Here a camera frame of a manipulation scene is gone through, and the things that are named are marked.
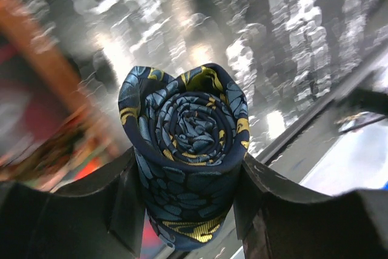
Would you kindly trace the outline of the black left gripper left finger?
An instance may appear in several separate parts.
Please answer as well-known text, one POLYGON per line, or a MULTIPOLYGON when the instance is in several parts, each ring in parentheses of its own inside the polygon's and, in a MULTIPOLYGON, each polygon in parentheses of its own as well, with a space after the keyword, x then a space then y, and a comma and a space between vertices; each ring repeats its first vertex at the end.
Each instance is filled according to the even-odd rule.
POLYGON ((133 149, 54 193, 1 183, 2 258, 136 258, 143 224, 133 149))

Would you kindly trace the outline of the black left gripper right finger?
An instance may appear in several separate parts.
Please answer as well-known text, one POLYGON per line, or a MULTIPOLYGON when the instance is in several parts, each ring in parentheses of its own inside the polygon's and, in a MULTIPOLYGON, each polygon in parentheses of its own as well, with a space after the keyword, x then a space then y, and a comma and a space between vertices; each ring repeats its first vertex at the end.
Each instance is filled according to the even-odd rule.
POLYGON ((234 202, 246 258, 386 258, 387 192, 315 192, 247 155, 234 202))

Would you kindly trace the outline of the blue floral patterned tie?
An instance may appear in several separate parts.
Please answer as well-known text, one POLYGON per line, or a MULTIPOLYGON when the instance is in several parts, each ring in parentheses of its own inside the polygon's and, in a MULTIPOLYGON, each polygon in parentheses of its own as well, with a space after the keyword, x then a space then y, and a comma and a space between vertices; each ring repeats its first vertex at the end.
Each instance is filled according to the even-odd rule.
POLYGON ((210 243, 232 206, 249 148, 244 92, 214 63, 178 77, 135 66, 118 109, 157 236, 179 251, 210 243))

